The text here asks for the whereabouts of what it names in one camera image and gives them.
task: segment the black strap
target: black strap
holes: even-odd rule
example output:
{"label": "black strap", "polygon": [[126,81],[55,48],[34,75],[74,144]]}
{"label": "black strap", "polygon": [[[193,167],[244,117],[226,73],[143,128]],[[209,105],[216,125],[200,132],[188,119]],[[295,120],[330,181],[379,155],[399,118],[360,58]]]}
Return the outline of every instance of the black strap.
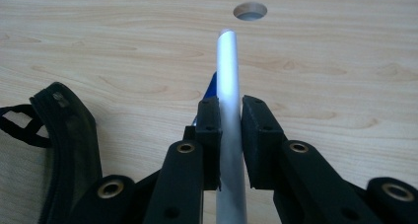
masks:
{"label": "black strap", "polygon": [[[7,112],[21,112],[31,117],[32,119],[26,127],[22,128],[3,116]],[[16,139],[26,142],[29,145],[41,148],[50,147],[51,143],[48,138],[37,135],[41,127],[43,127],[43,123],[36,115],[31,105],[17,105],[14,107],[0,108],[1,130]]]}

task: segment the wood grain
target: wood grain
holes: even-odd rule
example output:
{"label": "wood grain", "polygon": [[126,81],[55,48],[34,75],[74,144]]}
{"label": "wood grain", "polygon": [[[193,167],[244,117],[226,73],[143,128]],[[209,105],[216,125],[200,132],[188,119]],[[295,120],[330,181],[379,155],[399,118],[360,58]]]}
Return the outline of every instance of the wood grain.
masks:
{"label": "wood grain", "polygon": [[[236,19],[246,1],[267,15]],[[418,187],[418,0],[0,0],[0,106],[66,84],[98,122],[104,173],[139,181],[193,120],[222,28],[238,34],[242,95],[289,138],[360,187]],[[247,209],[279,220],[269,191],[248,188]]]}

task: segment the white cylindrical rod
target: white cylindrical rod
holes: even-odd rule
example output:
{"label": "white cylindrical rod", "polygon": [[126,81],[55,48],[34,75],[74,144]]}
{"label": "white cylindrical rod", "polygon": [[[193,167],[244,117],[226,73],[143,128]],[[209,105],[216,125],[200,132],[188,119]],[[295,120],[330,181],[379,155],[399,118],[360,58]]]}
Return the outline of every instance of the white cylindrical rod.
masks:
{"label": "white cylindrical rod", "polygon": [[217,224],[246,223],[244,158],[237,37],[222,30],[217,49],[217,87],[221,112],[221,190],[216,196]]}

